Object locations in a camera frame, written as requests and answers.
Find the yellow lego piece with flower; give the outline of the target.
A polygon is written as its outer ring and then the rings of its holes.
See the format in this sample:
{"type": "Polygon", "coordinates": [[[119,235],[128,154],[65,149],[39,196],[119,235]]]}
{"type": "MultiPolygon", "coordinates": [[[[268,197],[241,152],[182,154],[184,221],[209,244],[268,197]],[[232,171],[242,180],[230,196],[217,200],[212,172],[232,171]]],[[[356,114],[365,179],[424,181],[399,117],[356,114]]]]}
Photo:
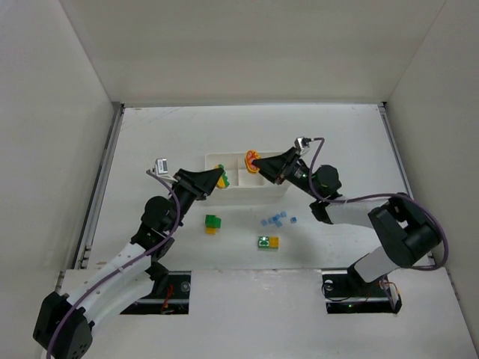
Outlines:
{"type": "Polygon", "coordinates": [[[259,158],[260,155],[256,150],[249,150],[245,154],[245,167],[250,174],[257,174],[259,172],[259,168],[253,164],[253,161],[259,158]]]}

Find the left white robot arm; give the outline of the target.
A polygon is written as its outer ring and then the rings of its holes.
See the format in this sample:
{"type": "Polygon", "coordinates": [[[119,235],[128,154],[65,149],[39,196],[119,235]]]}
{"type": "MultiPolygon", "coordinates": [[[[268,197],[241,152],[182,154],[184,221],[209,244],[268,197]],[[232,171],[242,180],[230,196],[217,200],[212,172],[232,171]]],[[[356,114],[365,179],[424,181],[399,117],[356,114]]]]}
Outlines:
{"type": "Polygon", "coordinates": [[[169,196],[146,202],[138,231],[121,252],[76,290],[51,292],[44,298],[33,338],[47,358],[82,358],[102,322],[165,287],[169,271],[160,259],[173,245],[173,235],[192,204],[206,200],[223,173],[222,168],[180,169],[170,182],[154,177],[169,196]]]}

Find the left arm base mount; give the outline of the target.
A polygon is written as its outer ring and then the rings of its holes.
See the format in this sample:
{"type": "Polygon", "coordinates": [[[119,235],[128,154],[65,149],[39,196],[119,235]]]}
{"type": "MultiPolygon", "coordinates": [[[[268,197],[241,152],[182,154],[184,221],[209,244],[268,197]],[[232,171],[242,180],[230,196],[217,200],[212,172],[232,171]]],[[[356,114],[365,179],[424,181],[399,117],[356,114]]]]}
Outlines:
{"type": "Polygon", "coordinates": [[[187,315],[191,293],[192,273],[171,271],[166,282],[155,284],[152,292],[137,300],[121,315],[187,315]]]}

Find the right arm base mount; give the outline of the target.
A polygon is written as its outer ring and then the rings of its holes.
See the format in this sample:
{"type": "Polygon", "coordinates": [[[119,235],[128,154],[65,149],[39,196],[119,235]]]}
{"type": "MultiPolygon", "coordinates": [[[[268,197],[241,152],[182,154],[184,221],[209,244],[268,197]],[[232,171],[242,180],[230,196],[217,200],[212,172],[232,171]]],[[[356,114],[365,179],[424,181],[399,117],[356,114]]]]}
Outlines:
{"type": "Polygon", "coordinates": [[[328,314],[391,313],[397,315],[403,301],[387,275],[372,283],[360,283],[346,269],[322,270],[321,292],[328,314]]]}

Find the green yellow lego piece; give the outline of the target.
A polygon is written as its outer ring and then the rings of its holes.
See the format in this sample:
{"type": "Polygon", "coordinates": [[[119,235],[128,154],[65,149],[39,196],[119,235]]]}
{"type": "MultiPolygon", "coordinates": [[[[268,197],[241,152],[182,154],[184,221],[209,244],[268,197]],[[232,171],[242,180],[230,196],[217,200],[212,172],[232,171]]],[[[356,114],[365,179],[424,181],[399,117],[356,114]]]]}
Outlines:
{"type": "Polygon", "coordinates": [[[228,175],[226,174],[226,170],[224,168],[224,165],[218,164],[216,168],[221,168],[223,170],[222,175],[219,177],[218,182],[216,183],[216,187],[220,189],[226,189],[228,188],[231,184],[228,179],[228,175]]]}

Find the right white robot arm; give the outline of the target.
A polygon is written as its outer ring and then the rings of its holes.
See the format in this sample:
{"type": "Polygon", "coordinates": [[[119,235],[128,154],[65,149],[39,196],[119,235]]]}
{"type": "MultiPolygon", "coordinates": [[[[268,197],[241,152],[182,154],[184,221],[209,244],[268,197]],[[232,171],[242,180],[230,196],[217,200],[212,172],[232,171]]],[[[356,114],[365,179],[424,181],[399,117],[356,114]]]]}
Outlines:
{"type": "Polygon", "coordinates": [[[310,209],[317,221],[350,224],[374,233],[379,247],[347,269],[356,286],[373,283],[396,269],[414,268],[417,261],[443,241],[439,226],[410,197],[398,193],[379,200],[348,200],[339,192],[341,181],[336,168],[321,165],[312,170],[294,148],[251,163],[266,180],[277,185],[289,182],[312,196],[310,209]]]}

